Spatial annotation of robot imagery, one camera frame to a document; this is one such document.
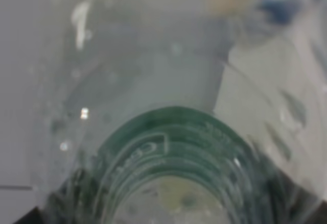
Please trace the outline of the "clear plastic water bottle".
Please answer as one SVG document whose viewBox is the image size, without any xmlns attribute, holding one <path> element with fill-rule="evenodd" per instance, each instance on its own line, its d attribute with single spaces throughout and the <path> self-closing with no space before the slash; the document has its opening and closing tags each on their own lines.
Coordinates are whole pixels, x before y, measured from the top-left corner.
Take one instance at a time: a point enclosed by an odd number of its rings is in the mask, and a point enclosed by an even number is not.
<svg viewBox="0 0 327 224">
<path fill-rule="evenodd" d="M 312 223 L 326 0 L 44 0 L 44 223 Z"/>
</svg>

